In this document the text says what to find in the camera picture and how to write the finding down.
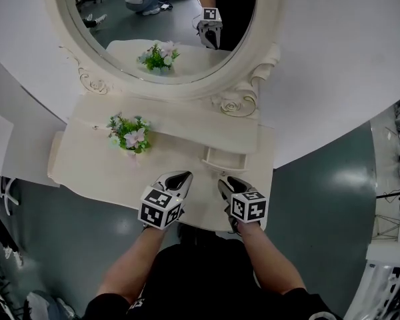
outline oval mirror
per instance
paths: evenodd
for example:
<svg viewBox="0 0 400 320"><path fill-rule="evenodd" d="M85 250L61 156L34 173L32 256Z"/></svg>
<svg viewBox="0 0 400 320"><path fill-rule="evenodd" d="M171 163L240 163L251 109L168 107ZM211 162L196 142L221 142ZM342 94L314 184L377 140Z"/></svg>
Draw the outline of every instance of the oval mirror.
<svg viewBox="0 0 400 320"><path fill-rule="evenodd" d="M74 24L102 58L144 81L203 79L230 60L257 0L66 0Z"/></svg>

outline jeans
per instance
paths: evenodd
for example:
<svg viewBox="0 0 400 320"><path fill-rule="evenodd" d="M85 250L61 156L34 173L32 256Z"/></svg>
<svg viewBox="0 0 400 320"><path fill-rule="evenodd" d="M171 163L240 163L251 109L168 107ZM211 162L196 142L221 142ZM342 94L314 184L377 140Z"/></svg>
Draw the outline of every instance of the jeans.
<svg viewBox="0 0 400 320"><path fill-rule="evenodd" d="M159 0L142 0L142 3L126 3L126 7L137 13L152 11L159 7Z"/></svg>

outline black shirt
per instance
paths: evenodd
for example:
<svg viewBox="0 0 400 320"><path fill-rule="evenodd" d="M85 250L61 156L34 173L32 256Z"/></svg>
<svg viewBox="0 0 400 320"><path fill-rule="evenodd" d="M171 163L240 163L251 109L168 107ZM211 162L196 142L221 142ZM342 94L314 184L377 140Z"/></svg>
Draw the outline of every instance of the black shirt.
<svg viewBox="0 0 400 320"><path fill-rule="evenodd" d="M216 0L221 14L221 50L233 51L249 28L256 0Z"/></svg>
<svg viewBox="0 0 400 320"><path fill-rule="evenodd" d="M87 306L84 319L246 316L308 320L318 313L323 313L323 319L340 319L318 295L304 289L284 296L262 291L254 280L244 245L229 240L212 249L174 245L163 250L153 264L142 296L134 304L119 295L100 295Z"/></svg>

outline pink flower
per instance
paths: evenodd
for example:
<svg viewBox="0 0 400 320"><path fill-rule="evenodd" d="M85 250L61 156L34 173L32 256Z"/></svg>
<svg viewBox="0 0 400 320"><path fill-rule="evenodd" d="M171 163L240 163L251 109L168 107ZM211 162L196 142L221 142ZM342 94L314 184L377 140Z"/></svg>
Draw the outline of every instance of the pink flower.
<svg viewBox="0 0 400 320"><path fill-rule="evenodd" d="M132 131L124 136L126 139L126 147L138 148L139 142L145 140L145 128L140 128L138 131Z"/></svg>
<svg viewBox="0 0 400 320"><path fill-rule="evenodd" d="M176 45L174 42L172 41L168 41L167 43L162 43L161 44L161 54L164 57L169 56L172 57L173 51L176 50Z"/></svg>

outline white chair leg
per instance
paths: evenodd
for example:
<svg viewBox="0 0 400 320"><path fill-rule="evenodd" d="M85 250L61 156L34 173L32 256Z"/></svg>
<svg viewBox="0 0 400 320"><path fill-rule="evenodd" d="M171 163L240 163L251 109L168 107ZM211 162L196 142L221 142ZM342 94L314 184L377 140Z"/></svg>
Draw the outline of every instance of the white chair leg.
<svg viewBox="0 0 400 320"><path fill-rule="evenodd" d="M18 200L16 200L15 198L13 198L13 197L11 196L11 194L10 194L11 185L12 185L12 182L14 182L14 181L15 181L15 178L12 178L12 179L10 179L9 182L6 184L5 196L6 196L7 198L9 198L9 199L11 200L12 203L14 203L14 204L16 204L16 205L19 205Z"/></svg>
<svg viewBox="0 0 400 320"><path fill-rule="evenodd" d="M9 211L9 198L8 198L6 195L4 195L4 198L5 198L5 209L6 209L6 213L7 213L8 216L10 216L10 215L11 215L11 212Z"/></svg>

